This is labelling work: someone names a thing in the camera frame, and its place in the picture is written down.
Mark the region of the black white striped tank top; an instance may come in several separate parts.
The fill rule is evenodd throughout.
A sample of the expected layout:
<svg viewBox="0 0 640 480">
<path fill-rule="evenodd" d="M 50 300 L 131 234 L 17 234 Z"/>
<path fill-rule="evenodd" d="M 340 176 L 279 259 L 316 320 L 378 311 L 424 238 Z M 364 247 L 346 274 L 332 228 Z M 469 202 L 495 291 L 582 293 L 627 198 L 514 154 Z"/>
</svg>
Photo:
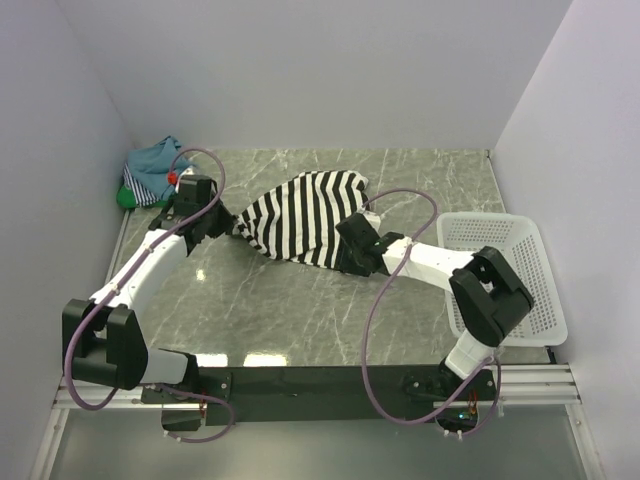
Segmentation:
<svg viewBox="0 0 640 480">
<path fill-rule="evenodd" d="M 232 233 L 272 260 L 365 277 L 336 225 L 368 200 L 368 183 L 353 170 L 303 172 L 251 203 Z"/>
</svg>

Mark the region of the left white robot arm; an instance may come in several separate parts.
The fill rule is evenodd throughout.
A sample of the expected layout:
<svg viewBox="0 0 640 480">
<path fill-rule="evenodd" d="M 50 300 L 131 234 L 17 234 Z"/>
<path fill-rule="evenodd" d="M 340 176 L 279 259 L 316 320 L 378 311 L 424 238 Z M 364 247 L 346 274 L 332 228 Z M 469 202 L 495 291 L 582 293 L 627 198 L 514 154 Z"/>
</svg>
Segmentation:
<svg viewBox="0 0 640 480">
<path fill-rule="evenodd" d="M 64 376 L 120 390 L 164 383 L 176 401 L 193 399 L 200 378 L 191 354 L 150 348 L 139 318 L 174 269 L 205 239 L 231 231 L 234 217 L 221 187 L 186 175 L 177 194 L 151 222 L 121 270 L 88 300 L 73 299 L 62 313 Z"/>
</svg>

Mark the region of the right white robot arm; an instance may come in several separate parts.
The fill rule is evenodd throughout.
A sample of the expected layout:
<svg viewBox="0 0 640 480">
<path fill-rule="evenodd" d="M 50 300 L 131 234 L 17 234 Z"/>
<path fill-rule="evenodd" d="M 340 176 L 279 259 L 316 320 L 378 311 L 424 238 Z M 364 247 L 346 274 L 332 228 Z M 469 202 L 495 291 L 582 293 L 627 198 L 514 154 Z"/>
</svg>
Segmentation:
<svg viewBox="0 0 640 480">
<path fill-rule="evenodd" d="M 405 277 L 448 292 L 463 321 L 462 334 L 438 366 L 435 384 L 452 399 L 474 386 L 472 372 L 497 352 L 534 306 L 518 274 L 496 248 L 448 250 L 411 237 L 378 233 L 373 217 L 355 213 L 336 230 L 356 264 L 368 274 Z"/>
</svg>

